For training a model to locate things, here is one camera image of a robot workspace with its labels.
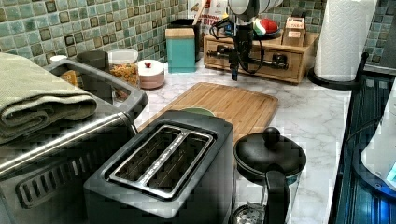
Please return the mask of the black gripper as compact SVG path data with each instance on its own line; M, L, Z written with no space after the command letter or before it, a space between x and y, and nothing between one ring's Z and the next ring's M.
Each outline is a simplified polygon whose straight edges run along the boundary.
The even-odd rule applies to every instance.
M238 68L241 66L248 70L252 62L250 52L252 49L253 25L251 22L246 24L233 25L233 48L231 50L229 63L231 68L232 80L238 80Z

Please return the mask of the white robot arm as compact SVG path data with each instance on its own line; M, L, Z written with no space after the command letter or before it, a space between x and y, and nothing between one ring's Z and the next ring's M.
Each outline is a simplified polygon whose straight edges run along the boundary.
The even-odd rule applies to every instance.
M264 49L262 44L260 44L261 58L257 61L250 57L253 36L257 35L253 28L253 22L260 13L277 7L282 2L283 0L228 0L234 28L233 48L229 55L232 80L237 80L239 67L249 74L255 74L263 66Z

